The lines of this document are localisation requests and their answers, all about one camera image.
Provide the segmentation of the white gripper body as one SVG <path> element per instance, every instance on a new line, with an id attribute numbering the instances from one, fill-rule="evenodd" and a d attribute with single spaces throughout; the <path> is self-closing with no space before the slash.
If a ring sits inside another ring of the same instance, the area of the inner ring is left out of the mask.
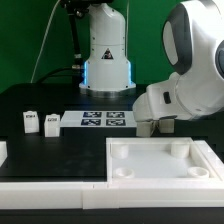
<path id="1" fill-rule="evenodd" d="M 184 120 L 187 112 L 175 94 L 175 81 L 151 84 L 134 102 L 132 110 L 136 122 L 176 118 Z"/>

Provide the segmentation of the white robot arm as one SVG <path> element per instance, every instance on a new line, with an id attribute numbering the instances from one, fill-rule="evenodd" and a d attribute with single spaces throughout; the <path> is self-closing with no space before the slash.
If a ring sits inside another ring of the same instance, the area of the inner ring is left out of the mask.
<path id="1" fill-rule="evenodd" d="M 134 119 L 192 120 L 224 109 L 224 0 L 179 3 L 162 39 L 174 72 L 138 97 Z M 114 97 L 135 88 L 125 56 L 125 20 L 105 3 L 90 8 L 90 49 L 79 84 L 83 93 Z"/>

